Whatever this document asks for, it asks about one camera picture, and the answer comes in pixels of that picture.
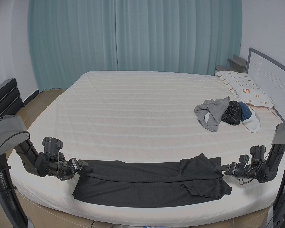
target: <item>curtain fold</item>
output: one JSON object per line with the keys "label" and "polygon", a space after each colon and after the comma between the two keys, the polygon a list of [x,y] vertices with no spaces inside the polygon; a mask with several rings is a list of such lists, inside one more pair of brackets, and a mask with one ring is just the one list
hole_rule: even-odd
{"label": "curtain fold", "polygon": [[30,0],[39,91],[97,70],[213,75],[239,55],[241,0]]}
{"label": "curtain fold", "polygon": [[118,70],[115,0],[30,0],[30,55],[39,91],[82,74]]}

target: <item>floor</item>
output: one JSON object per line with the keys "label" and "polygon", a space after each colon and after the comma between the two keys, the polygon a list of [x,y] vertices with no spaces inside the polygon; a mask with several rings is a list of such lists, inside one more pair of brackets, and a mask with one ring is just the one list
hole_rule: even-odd
{"label": "floor", "polygon": [[[37,95],[27,106],[23,107],[19,112],[24,121],[27,129],[35,121],[35,119],[49,106],[63,91],[61,89],[52,89],[48,91],[43,91]],[[8,158],[11,154],[11,150],[6,153]],[[25,196],[21,195],[16,190],[19,202],[21,203],[25,213],[31,218],[35,228],[90,228],[92,220],[70,215],[61,211],[57,211],[51,208],[41,206],[39,204],[33,203],[28,200]],[[195,228],[258,228],[266,213],[268,208],[260,211],[256,211],[247,215],[236,217],[233,219],[212,223],[208,225],[195,226]],[[0,221],[1,227],[11,228],[9,220],[2,208],[0,208]],[[113,224],[95,222],[93,227],[96,228],[110,228]]]}

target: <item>black leather headboard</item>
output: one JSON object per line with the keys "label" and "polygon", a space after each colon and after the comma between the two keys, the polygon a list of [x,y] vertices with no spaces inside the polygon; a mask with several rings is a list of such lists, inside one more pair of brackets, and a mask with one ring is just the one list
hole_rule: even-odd
{"label": "black leather headboard", "polygon": [[15,78],[0,84],[0,117],[15,115],[23,107]]}

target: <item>bed sheet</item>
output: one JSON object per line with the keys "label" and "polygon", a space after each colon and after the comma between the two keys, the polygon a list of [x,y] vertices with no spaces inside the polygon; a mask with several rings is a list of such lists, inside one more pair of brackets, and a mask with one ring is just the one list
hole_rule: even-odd
{"label": "bed sheet", "polygon": [[[270,151],[280,120],[268,108],[254,107],[261,120],[258,133],[240,124],[221,122],[217,132],[204,129],[194,108],[206,99],[230,96],[217,76],[167,72],[101,71],[82,75],[29,128],[31,141],[43,151],[42,139],[63,141],[65,158],[124,162],[177,162],[204,153],[221,157],[222,164],[238,162],[254,145]],[[186,227],[214,223],[268,207],[284,171],[282,159],[273,181],[254,180],[232,187],[222,199],[168,208],[126,208],[94,205],[73,199],[79,175],[69,181],[27,173],[20,157],[8,159],[11,177],[20,193],[41,205],[88,219],[134,226]]]}

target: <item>floral pillow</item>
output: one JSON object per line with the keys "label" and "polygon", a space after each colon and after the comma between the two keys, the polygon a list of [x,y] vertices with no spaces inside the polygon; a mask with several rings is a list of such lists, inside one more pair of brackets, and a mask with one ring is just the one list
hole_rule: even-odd
{"label": "floral pillow", "polygon": [[259,88],[247,73],[219,71],[215,73],[240,102],[272,108],[271,98]]}

